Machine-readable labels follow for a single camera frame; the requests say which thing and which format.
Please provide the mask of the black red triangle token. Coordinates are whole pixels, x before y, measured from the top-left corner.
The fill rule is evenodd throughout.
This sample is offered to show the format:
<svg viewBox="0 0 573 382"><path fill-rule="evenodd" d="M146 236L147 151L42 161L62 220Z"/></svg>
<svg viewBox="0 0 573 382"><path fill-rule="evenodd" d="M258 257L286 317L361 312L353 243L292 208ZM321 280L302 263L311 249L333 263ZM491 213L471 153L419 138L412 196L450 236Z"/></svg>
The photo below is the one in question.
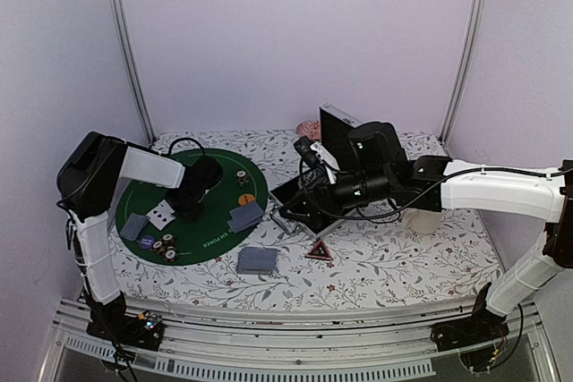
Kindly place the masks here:
<svg viewBox="0 0 573 382"><path fill-rule="evenodd" d="M318 240L305 257L308 259L332 261L332 257L323 240Z"/></svg>

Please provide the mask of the green and red chip stack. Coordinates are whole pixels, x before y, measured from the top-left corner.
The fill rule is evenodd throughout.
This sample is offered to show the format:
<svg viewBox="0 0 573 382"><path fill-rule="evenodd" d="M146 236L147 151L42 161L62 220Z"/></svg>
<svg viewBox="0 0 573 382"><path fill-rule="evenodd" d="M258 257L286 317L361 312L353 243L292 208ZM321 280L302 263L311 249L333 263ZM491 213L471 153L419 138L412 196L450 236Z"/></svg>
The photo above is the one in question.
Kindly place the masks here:
<svg viewBox="0 0 573 382"><path fill-rule="evenodd" d="M176 237L171 233L166 233L160 239L154 241L151 250L167 262L175 262L178 259Z"/></svg>

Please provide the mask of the dealt playing card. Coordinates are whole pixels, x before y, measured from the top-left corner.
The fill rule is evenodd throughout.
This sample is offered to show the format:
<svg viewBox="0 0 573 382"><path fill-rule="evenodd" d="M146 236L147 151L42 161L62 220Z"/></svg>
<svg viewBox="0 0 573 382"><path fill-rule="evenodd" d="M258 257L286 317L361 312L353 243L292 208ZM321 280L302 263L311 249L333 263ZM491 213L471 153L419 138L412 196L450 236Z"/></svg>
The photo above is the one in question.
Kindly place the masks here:
<svg viewBox="0 0 573 382"><path fill-rule="evenodd" d="M148 222L149 219L146 216L131 213L120 230L119 236L125 241L134 242Z"/></svg>
<svg viewBox="0 0 573 382"><path fill-rule="evenodd" d="M227 222L229 229L233 232L233 233L240 233L248 228L251 228L255 225L258 224L257 220L252 220L249 222L244 222L241 220L234 220L231 219Z"/></svg>

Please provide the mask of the orange big blind button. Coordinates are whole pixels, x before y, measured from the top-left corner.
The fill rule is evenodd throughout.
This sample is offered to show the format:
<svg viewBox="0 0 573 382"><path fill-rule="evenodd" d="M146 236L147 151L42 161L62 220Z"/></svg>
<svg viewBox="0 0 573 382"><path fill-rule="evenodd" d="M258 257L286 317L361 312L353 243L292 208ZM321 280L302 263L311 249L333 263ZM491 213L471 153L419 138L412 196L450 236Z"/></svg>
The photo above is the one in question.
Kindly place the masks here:
<svg viewBox="0 0 573 382"><path fill-rule="evenodd" d="M242 207L247 204L253 203L255 200L256 198L252 194L245 193L238 198L238 204Z"/></svg>

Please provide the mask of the single playing card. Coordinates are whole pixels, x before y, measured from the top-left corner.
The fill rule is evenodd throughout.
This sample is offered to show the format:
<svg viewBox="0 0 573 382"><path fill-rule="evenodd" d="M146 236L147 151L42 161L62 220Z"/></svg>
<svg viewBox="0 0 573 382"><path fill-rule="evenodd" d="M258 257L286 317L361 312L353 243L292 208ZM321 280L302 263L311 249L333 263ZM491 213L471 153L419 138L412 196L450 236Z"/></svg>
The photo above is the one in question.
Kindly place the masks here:
<svg viewBox="0 0 573 382"><path fill-rule="evenodd" d="M256 201L254 201L244 206L232 209L229 214L231 216L229 221L230 225L244 225L262 217L264 215L264 210Z"/></svg>

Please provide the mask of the small green chip stack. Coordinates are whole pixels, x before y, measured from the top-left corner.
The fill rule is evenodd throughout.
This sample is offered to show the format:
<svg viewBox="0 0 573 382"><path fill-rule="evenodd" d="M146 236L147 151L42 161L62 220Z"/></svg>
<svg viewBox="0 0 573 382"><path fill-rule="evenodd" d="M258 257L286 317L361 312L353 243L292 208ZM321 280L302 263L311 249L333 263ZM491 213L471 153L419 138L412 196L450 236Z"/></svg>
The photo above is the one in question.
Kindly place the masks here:
<svg viewBox="0 0 573 382"><path fill-rule="evenodd" d="M238 170L235 173L236 182L239 186L244 187L250 183L251 176L246 170Z"/></svg>

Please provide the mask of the blue playing card deck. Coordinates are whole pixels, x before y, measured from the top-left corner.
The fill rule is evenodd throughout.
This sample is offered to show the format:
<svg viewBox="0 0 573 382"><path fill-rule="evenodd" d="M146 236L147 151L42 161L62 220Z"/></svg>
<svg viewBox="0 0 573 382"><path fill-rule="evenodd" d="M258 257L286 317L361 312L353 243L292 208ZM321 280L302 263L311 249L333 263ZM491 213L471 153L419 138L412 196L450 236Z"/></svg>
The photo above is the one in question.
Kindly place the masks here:
<svg viewBox="0 0 573 382"><path fill-rule="evenodd" d="M240 275L270 275L277 270L279 250L245 247L239 254L236 272Z"/></svg>

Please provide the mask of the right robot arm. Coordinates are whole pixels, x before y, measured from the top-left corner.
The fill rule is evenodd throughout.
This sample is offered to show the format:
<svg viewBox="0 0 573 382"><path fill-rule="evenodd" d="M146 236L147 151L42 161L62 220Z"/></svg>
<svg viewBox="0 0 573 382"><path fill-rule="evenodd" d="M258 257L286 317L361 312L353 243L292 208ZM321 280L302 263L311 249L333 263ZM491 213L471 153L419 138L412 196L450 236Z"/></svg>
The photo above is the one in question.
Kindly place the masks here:
<svg viewBox="0 0 573 382"><path fill-rule="evenodd" d="M482 342L526 297L572 266L572 163L556 170L523 170L467 163L449 157L410 160L390 123L363 123L347 135L357 168L341 171L318 142L295 143L302 165L324 164L328 180L302 189L284 204L282 217L308 227L323 217L344 220L348 210L392 199L397 212L416 208L478 209L542 219L545 228L530 251L478 294L463 335Z"/></svg>

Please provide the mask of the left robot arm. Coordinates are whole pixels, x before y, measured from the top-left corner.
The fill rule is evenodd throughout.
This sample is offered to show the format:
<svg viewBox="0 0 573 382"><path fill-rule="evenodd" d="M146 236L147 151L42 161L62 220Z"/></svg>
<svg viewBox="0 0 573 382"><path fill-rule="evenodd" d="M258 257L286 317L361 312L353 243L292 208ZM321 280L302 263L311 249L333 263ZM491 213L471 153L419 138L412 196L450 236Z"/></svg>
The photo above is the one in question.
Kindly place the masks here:
<svg viewBox="0 0 573 382"><path fill-rule="evenodd" d="M222 177L222 166L207 153L187 165L99 132L89 132L66 160L56 177L56 205L68 216L68 246L75 252L92 318L113 340L126 340L133 333L108 244L108 212L117 184L127 179L166 189L158 205L160 215L191 222Z"/></svg>

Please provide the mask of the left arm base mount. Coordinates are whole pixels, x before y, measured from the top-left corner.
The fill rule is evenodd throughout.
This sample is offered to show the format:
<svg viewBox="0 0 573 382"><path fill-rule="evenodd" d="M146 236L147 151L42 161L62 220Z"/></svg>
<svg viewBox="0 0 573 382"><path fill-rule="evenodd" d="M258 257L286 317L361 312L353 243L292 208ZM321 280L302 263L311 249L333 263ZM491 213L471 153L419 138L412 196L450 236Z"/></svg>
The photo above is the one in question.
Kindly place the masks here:
<svg viewBox="0 0 573 382"><path fill-rule="evenodd" d="M93 337L153 352L158 351L164 331L160 313L145 310L130 316L123 308L111 306L92 310L86 330Z"/></svg>

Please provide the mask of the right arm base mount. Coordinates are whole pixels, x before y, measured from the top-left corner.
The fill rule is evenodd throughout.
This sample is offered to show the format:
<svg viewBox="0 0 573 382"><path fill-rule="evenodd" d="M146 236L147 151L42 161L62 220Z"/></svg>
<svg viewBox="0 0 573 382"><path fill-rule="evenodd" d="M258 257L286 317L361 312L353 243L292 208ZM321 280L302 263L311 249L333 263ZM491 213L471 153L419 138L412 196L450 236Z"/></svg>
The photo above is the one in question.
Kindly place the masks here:
<svg viewBox="0 0 573 382"><path fill-rule="evenodd" d="M508 334L505 317L478 310L466 318L433 325L430 338L439 352L461 350L458 358L462 365L483 372L496 363Z"/></svg>

